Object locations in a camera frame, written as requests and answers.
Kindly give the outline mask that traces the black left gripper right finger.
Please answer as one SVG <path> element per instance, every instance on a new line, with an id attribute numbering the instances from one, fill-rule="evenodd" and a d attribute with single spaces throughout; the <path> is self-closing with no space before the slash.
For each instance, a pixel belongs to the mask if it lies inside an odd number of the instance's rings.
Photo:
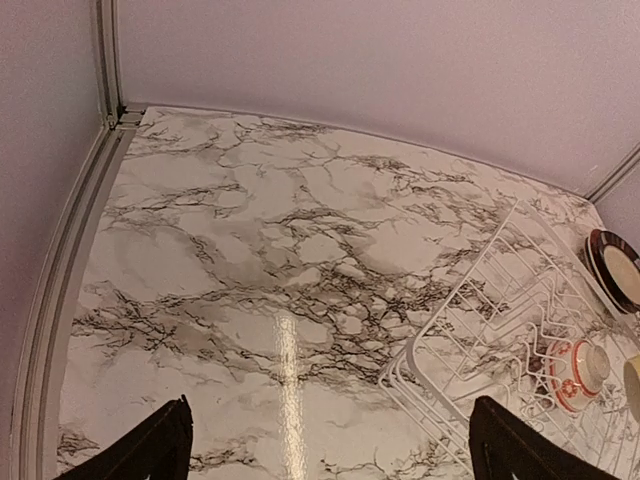
<path id="1" fill-rule="evenodd" d="M 608 473 L 537 433 L 489 396 L 475 400 L 469 449 L 476 479 L 606 479 Z"/>

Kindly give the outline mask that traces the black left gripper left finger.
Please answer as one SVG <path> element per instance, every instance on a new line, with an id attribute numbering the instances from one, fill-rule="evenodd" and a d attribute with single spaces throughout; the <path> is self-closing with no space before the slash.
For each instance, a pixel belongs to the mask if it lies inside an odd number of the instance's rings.
<path id="1" fill-rule="evenodd" d="M 193 417 L 185 396 L 165 403 L 103 452 L 61 474 L 80 479 L 186 479 Z"/>

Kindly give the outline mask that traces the yellow mug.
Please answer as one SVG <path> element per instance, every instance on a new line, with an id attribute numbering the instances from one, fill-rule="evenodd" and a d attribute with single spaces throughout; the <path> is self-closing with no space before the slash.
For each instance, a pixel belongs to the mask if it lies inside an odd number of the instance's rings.
<path id="1" fill-rule="evenodd" d="M 623 381 L 629 409 L 636 420 L 639 420 L 640 406 L 640 355 L 627 359 L 623 367 Z"/>

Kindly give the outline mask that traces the small dark red flower plate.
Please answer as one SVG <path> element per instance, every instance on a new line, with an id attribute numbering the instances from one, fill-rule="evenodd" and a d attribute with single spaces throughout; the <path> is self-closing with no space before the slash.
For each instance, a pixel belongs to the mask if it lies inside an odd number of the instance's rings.
<path id="1" fill-rule="evenodd" d="M 594 276 L 594 278 L 597 281 L 598 285 L 603 290 L 603 292 L 606 294 L 608 299 L 612 302 L 612 304 L 616 307 L 616 309 L 620 313 L 622 313 L 622 314 L 632 314 L 632 311 L 626 310 L 623 307 L 623 305 L 618 300 L 616 300 L 614 298 L 614 296 L 609 292 L 609 290 L 607 289 L 607 287 L 604 284 L 604 281 L 600 277 L 599 272 L 598 272 L 598 270 L 596 268 L 593 252 L 592 252 L 592 249 L 591 249 L 590 237 L 587 237 L 585 239 L 585 248 L 584 248 L 584 250 L 585 250 L 585 258 L 587 259 L 588 269 L 589 269 L 590 273 Z"/>

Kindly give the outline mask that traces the large black rimmed cream plate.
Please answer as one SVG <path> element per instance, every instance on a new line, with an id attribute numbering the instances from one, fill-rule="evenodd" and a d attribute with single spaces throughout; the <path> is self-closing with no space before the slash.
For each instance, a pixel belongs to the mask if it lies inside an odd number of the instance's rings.
<path id="1" fill-rule="evenodd" d="M 593 229 L 589 234 L 596 268 L 609 292 L 623 307 L 639 312 L 639 255 L 617 234 Z"/>

